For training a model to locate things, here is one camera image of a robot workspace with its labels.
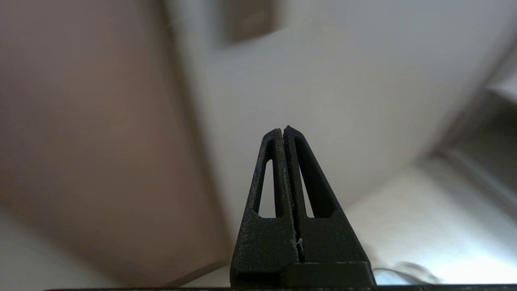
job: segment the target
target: cutout hole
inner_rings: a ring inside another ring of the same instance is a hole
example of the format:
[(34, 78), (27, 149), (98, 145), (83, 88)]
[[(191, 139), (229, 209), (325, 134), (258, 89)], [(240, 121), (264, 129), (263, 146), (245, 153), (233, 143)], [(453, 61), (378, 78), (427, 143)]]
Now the cutout hole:
[(275, 214), (275, 183), (273, 179), (273, 161), (269, 160), (266, 164), (264, 173), (264, 183), (262, 184), (262, 193), (260, 198), (260, 206), (258, 208), (259, 216), (262, 218), (276, 217)]
[(305, 188), (305, 181), (303, 180), (303, 174), (301, 173), (301, 170), (300, 170), (300, 178), (301, 178), (301, 189), (303, 191), (303, 201), (305, 203), (305, 211), (307, 212), (307, 217), (314, 217), (314, 213), (312, 212), (311, 201), (309, 200), (309, 195), (307, 195), (307, 189)]

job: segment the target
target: white wall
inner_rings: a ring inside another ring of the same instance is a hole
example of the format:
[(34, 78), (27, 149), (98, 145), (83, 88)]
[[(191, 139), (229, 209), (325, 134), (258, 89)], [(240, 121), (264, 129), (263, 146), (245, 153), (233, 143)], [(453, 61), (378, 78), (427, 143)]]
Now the white wall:
[(346, 208), (431, 146), (517, 24), (513, 0), (292, 0), (283, 29), (227, 46), (218, 3), (179, 21), (234, 236), (265, 133), (304, 133)]

